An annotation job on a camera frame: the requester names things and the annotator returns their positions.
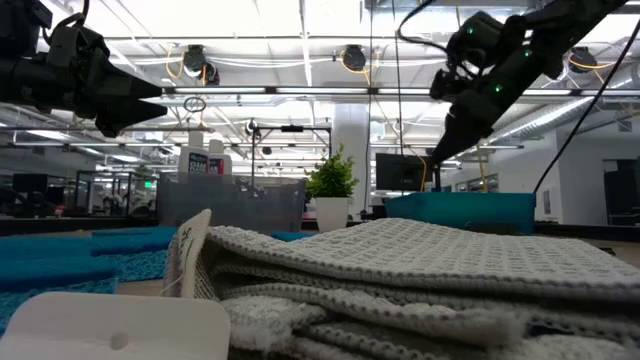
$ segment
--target gray plastic bin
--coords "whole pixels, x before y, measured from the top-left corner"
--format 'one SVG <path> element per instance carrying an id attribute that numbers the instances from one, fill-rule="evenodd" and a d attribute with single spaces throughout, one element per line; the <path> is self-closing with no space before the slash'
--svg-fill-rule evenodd
<path id="1" fill-rule="evenodd" d="M 301 179 L 163 173 L 158 182 L 160 224 L 180 226 L 211 209 L 211 226 L 236 226 L 263 234 L 300 231 L 306 182 Z"/>

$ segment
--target monitor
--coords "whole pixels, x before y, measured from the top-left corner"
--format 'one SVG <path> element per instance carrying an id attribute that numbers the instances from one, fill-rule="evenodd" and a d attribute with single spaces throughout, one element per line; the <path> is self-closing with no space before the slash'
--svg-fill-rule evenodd
<path id="1" fill-rule="evenodd" d="M 47 192 L 47 174 L 13 174 L 13 191 L 19 193 Z"/>
<path id="2" fill-rule="evenodd" d="M 433 171 L 428 157 L 425 182 L 431 182 Z M 376 190 L 420 191 L 424 164 L 417 156 L 376 154 Z"/>

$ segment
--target towel stack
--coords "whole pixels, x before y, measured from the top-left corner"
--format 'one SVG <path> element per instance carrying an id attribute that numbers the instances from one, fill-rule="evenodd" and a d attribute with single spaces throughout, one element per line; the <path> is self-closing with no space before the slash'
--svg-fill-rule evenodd
<path id="1" fill-rule="evenodd" d="M 178 284 L 169 295 L 221 301 L 232 358 L 639 355 L 640 271 L 579 240 L 403 219 L 293 243 L 200 233 L 174 238 L 165 282 Z"/>

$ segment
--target fluorescent light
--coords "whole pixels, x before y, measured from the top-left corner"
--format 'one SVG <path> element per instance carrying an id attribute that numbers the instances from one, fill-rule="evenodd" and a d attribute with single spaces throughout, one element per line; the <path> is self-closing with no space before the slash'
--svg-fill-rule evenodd
<path id="1" fill-rule="evenodd" d="M 138 162 L 140 161 L 139 158 L 137 158 L 136 156 L 130 156 L 130 155 L 110 155 L 112 158 L 120 160 L 120 161 L 124 161 L 124 162 Z"/>
<path id="2" fill-rule="evenodd" d="M 494 150 L 500 150 L 500 149 L 523 149 L 524 146 L 522 145 L 480 145 L 479 146 L 480 149 L 494 149 Z"/>
<path id="3" fill-rule="evenodd" d="M 367 88 L 304 88 L 304 87 L 279 87 L 276 88 L 279 94 L 366 94 Z"/>
<path id="4" fill-rule="evenodd" d="M 71 143 L 71 146 L 117 147 L 118 143 Z"/>
<path id="5" fill-rule="evenodd" d="M 436 147 L 436 144 L 404 144 L 405 148 L 410 147 L 412 149 L 432 149 Z M 400 144 L 371 144 L 372 148 L 382 149 L 399 149 Z"/>
<path id="6" fill-rule="evenodd" d="M 294 147 L 289 146 L 289 144 L 295 145 L 295 147 L 308 147 L 308 148 L 324 148 L 327 145 L 323 143 L 266 143 L 261 142 L 260 144 L 256 144 L 256 147 Z M 236 146 L 239 148 L 251 148 L 251 143 L 236 143 Z M 225 147 L 231 147 L 231 144 L 225 144 Z"/>
<path id="7" fill-rule="evenodd" d="M 103 154 L 103 153 L 101 153 L 100 151 L 93 150 L 93 149 L 90 149 L 90 148 L 83 148 L 83 147 L 81 147 L 80 149 L 81 149 L 82 151 L 84 151 L 84 152 L 88 152 L 89 154 L 92 154 L 92 155 L 98 155 L 98 156 L 103 156 L 103 155 L 104 155 L 104 154 Z"/>
<path id="8" fill-rule="evenodd" d="M 125 143 L 126 147 L 174 146 L 172 143 Z"/>
<path id="9" fill-rule="evenodd" d="M 397 94 L 398 89 L 379 89 L 378 94 L 387 95 L 387 94 Z M 429 89 L 412 89 L 412 88 L 404 88 L 400 89 L 400 94 L 403 95 L 429 95 Z"/>
<path id="10" fill-rule="evenodd" d="M 525 90 L 522 95 L 569 95 L 571 90 L 561 89 L 529 89 Z"/>
<path id="11" fill-rule="evenodd" d="M 136 167 L 138 167 L 138 165 L 134 165 L 134 164 L 111 164 L 111 165 L 109 165 L 109 167 L 111 169 L 127 169 L 127 168 L 136 168 Z M 144 167 L 149 168 L 149 169 L 175 169 L 175 168 L 178 167 L 178 165 L 177 164 L 174 164 L 174 165 L 170 165 L 170 164 L 150 164 L 150 165 L 145 165 Z"/>
<path id="12" fill-rule="evenodd" d="M 173 82 L 173 80 L 171 80 L 169 78 L 162 78 L 161 80 L 162 80 L 162 82 L 167 82 L 167 83 L 169 83 L 169 84 L 171 84 L 173 86 L 178 86 L 178 85 L 176 85 L 175 82 Z"/>
<path id="13" fill-rule="evenodd" d="M 627 85 L 627 84 L 629 84 L 631 82 L 633 82 L 633 79 L 627 79 L 627 80 L 619 82 L 619 83 L 617 83 L 615 85 L 611 85 L 611 88 L 612 89 L 617 89 L 617 88 L 619 88 L 621 86 L 624 86 L 624 85 Z"/>
<path id="14" fill-rule="evenodd" d="M 264 94 L 263 87 L 178 87 L 175 88 L 178 94 Z"/>
<path id="15" fill-rule="evenodd" d="M 58 131 L 49 131 L 49 130 L 29 130 L 27 131 L 29 134 L 38 135 L 42 137 L 46 137 L 48 139 L 53 140 L 68 140 L 69 137 L 58 132 Z"/>
<path id="16" fill-rule="evenodd" d="M 30 141 L 30 142 L 14 142 L 13 146 L 47 146 L 47 147 L 62 147 L 63 143 L 45 142 L 45 141 Z"/>
<path id="17" fill-rule="evenodd" d="M 595 96 L 598 90 L 582 90 L 582 95 Z M 640 90 L 617 90 L 609 89 L 602 93 L 602 96 L 640 96 Z"/>

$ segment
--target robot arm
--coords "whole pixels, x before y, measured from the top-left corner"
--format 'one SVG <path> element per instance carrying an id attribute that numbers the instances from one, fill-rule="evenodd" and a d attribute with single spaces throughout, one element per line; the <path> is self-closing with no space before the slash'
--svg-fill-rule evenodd
<path id="1" fill-rule="evenodd" d="M 489 136 L 493 124 L 540 75 L 557 78 L 563 55 L 625 3 L 556 0 L 529 14 L 511 16 L 504 24 L 484 12 L 465 21 L 447 44 L 448 69 L 436 74 L 431 87 L 432 98 L 452 102 L 432 163 Z M 527 30 L 533 30 L 528 42 Z M 463 61 L 479 68 L 479 73 L 471 78 L 458 75 Z"/>
<path id="2" fill-rule="evenodd" d="M 167 108 L 139 100 L 162 89 L 113 66 L 102 35 L 84 27 L 83 14 L 56 26 L 49 53 L 36 54 L 41 27 L 51 27 L 51 12 L 40 1 L 0 1 L 0 102 L 95 118 L 107 137 L 166 115 Z"/>

